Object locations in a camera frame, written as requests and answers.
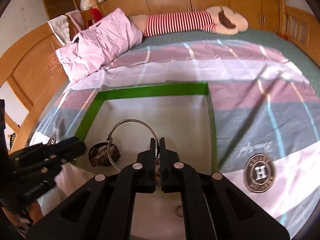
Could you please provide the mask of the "wooden headboard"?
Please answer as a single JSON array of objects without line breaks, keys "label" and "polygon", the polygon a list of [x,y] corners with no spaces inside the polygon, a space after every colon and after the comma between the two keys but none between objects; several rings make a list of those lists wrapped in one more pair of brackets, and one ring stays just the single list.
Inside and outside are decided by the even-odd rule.
[{"label": "wooden headboard", "polygon": [[67,80],[55,54],[61,47],[45,23],[24,35],[1,56],[1,85],[7,82],[29,111],[20,126],[5,113],[5,123],[17,134],[11,153],[25,147],[45,107]]}]

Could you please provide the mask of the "green cardboard box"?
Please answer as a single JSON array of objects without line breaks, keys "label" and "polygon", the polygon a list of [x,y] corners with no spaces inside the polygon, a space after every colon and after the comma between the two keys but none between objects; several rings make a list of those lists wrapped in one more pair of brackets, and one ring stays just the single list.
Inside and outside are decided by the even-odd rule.
[{"label": "green cardboard box", "polygon": [[216,170],[216,134],[207,83],[164,83],[99,92],[75,136],[87,148],[110,135],[120,150],[116,167],[93,167],[87,153],[76,165],[93,174],[116,174],[150,148],[150,139],[165,139],[180,161],[210,174]]}]

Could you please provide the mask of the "plaid bed cover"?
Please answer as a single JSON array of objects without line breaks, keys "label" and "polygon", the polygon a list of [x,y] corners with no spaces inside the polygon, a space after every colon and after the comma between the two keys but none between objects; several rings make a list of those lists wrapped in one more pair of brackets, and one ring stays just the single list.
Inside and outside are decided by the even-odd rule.
[{"label": "plaid bed cover", "polygon": [[271,157],[276,181],[249,192],[292,238],[319,218],[319,71],[294,45],[249,30],[232,37],[175,33],[146,38],[79,82],[45,115],[31,144],[74,136],[97,95],[204,83],[214,113],[212,166],[244,187],[240,173],[257,153]]}]

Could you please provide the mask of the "white cloth on headboard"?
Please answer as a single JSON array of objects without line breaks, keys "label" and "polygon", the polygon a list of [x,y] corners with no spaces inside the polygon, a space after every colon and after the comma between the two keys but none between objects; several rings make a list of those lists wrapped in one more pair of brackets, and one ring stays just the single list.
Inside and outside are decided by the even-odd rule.
[{"label": "white cloth on headboard", "polygon": [[62,46],[65,46],[71,41],[68,17],[66,15],[58,16],[49,20],[47,23]]}]

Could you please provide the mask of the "pink pillow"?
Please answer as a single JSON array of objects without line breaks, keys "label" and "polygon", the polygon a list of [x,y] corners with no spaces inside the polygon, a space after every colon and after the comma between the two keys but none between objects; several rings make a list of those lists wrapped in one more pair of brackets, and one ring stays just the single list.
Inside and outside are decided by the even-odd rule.
[{"label": "pink pillow", "polygon": [[77,83],[121,54],[141,44],[142,32],[117,8],[72,42],[56,50],[57,58],[71,83]]}]

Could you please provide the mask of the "striped plush doll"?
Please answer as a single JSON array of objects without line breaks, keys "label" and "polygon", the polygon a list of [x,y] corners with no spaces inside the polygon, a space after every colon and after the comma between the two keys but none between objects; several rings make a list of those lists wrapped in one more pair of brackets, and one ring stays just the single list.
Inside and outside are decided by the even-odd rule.
[{"label": "striped plush doll", "polygon": [[198,30],[236,35],[246,32],[249,27],[244,16],[225,6],[213,6],[203,11],[130,16],[129,20],[145,37]]}]

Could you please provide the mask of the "wooden footboard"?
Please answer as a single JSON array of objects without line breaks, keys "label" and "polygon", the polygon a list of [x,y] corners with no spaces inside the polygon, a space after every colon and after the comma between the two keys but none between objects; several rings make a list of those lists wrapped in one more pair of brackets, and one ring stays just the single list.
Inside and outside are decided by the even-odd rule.
[{"label": "wooden footboard", "polygon": [[285,6],[283,34],[319,67],[320,28],[315,16],[298,8]]}]

